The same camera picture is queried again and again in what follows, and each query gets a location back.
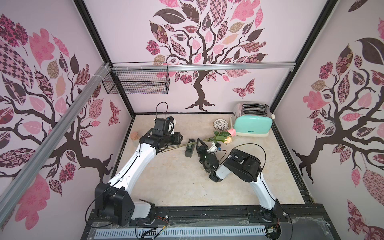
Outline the black tape dispenser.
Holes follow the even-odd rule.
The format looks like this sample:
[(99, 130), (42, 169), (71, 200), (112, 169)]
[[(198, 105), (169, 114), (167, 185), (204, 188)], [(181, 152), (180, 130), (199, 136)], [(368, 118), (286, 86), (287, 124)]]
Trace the black tape dispenser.
[(196, 140), (189, 139), (186, 146), (186, 150), (185, 150), (185, 157), (191, 158), (193, 156), (195, 147), (196, 147)]

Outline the peach rose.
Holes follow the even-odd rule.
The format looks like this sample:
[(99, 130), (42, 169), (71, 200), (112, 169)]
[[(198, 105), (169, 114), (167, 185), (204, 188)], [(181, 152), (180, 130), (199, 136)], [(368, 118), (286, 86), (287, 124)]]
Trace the peach rose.
[(224, 144), (230, 144), (232, 142), (232, 137), (223, 137), (223, 136), (216, 136), (216, 137), (211, 137), (208, 139), (203, 139), (202, 142), (214, 142), (214, 143), (224, 143)]

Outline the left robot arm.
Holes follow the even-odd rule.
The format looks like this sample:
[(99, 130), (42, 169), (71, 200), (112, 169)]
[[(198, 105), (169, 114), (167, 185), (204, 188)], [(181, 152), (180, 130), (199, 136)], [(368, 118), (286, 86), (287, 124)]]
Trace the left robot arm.
[(139, 145), (126, 165), (106, 184), (100, 183), (95, 188), (95, 214), (107, 222), (103, 226), (94, 226), (86, 221), (88, 227), (100, 229), (111, 225), (126, 226), (130, 221), (155, 221), (155, 204), (144, 200), (134, 201), (131, 197), (133, 188), (140, 175), (154, 159), (169, 146), (178, 146), (183, 140), (175, 132), (176, 121), (173, 117), (156, 118), (155, 125), (139, 140)]

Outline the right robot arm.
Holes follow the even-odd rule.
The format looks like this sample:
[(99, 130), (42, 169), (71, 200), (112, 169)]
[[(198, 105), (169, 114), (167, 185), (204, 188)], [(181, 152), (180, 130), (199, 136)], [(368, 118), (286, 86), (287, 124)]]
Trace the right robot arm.
[(227, 158), (220, 163), (216, 157), (220, 147), (219, 143), (208, 147), (201, 139), (196, 141), (199, 162), (209, 178), (219, 183), (229, 174), (236, 175), (240, 180), (250, 184), (259, 200), (259, 215), (264, 221), (277, 224), (287, 222), (289, 220), (287, 212), (283, 210), (279, 200), (271, 193), (265, 181), (261, 161), (249, 153), (233, 148)]

